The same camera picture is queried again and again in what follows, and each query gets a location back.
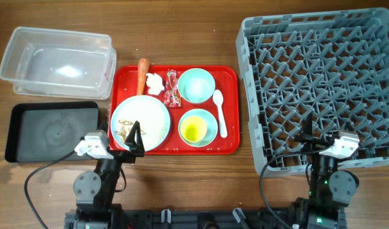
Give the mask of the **clear plastic bin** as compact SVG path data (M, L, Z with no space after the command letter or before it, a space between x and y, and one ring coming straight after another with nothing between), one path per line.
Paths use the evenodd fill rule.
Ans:
M106 100L116 70L106 34L17 27L0 65L0 79L17 94Z

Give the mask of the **black plastic tray bin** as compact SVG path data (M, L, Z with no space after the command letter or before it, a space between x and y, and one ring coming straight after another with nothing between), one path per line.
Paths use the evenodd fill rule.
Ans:
M49 162L70 153L80 139L99 127L93 101L17 104L11 110L5 160Z

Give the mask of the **blue bowl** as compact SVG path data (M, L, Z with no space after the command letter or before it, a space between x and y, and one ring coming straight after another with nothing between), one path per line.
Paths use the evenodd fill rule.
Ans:
M188 116L199 116L199 117L203 118L207 123L207 134L200 142L190 143L190 142L185 141L183 139L183 137L181 136L181 132L179 130L179 127L181 125L182 120ZM197 148L209 145L211 142L214 141L217 134L219 133L218 124L217 124L215 117L213 116L212 113L210 113L204 109L191 109L188 112L186 112L179 121L178 131L179 131L179 135L180 135L181 139L186 144L188 144L192 147L197 147Z

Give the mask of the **crumpled white tissue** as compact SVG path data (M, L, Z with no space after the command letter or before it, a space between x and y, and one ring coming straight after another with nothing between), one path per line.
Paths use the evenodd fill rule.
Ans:
M147 73L146 85L149 87L148 94L159 95L165 89L162 77L156 73Z

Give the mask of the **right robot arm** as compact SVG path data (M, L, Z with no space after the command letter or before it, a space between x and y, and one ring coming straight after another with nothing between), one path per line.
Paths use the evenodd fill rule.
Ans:
M352 172L339 170L339 162L351 158L360 148L360 139L350 124L337 134L313 135L312 115L294 138L311 157L308 198L297 198L289 207L287 222L293 228L346 228L345 207L359 186Z

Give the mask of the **yellow plastic cup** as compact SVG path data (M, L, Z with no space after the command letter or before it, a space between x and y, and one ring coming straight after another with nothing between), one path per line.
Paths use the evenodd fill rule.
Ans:
M185 141L200 142L207 134L207 123L199 116L188 116L182 120L179 130Z

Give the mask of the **grey dishwasher rack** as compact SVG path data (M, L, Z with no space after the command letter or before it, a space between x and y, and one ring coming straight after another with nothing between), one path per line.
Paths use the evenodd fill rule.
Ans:
M304 172L305 120L329 136L350 124L360 149L342 169L389 166L389 10L249 17L236 37L257 173Z

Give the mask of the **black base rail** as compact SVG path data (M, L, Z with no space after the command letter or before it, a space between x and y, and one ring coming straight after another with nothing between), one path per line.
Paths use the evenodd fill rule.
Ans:
M237 207L231 211L124 211L116 218L110 214L87 216L82 213L67 213L65 228L143 228L143 229L202 229L202 228L285 228L279 222L288 219L288 212L280 209L274 217L265 209L244 211Z

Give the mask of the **orange carrot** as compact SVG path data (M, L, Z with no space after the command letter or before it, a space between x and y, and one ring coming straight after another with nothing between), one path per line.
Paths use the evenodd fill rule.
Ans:
M140 59L138 63L138 75L137 75L137 95L142 95L144 93L146 85L146 74L149 70L149 61L148 59Z

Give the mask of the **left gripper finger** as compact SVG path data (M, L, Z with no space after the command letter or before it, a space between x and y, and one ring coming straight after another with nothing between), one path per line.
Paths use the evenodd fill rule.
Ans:
M136 141L135 141L135 136L139 134L139 122L138 121L135 121L135 123L133 124L132 128L131 128L131 131L129 132L129 134L127 135L124 143L126 145L136 145Z
M144 144L143 144L143 141L142 141L140 125L137 126L135 133L136 133L136 148L137 148L137 151L138 152L144 152Z

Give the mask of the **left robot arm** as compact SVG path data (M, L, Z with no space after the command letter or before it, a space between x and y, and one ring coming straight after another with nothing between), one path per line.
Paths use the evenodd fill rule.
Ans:
M87 154L97 159L94 171L80 174L74 184L76 213L65 217L65 227L85 228L132 228L128 216L120 204L113 203L113 197L124 163L135 163L137 157L145 154L140 123L135 121L125 139L126 151L109 149L109 138L104 130L87 133L75 150L79 155Z

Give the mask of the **white plastic spoon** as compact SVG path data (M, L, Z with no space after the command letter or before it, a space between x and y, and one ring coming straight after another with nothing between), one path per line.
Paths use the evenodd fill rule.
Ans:
M219 119L219 133L222 138L227 138L228 130L222 110L222 104L224 102L224 98L222 92L220 90L215 90L212 100L214 104L217 106L218 119Z

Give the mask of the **white plate with scraps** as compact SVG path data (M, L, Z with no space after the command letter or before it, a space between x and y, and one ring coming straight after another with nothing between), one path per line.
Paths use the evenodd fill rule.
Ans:
M111 116L111 134L117 148L128 149L125 140L136 121L140 123L145 151L158 147L170 130L170 114L162 102L148 95L130 97L119 104Z

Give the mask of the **red candy wrapper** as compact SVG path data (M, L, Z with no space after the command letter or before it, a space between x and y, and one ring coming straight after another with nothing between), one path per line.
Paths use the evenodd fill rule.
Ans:
M167 72L164 105L169 108L179 108L182 105L181 95L178 91L177 71L169 69Z

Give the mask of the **green bowl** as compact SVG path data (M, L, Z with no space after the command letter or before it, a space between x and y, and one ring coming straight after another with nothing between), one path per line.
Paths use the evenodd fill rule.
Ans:
M204 69L192 68L181 74L177 86L185 101L191 104L201 104L213 95L215 79Z

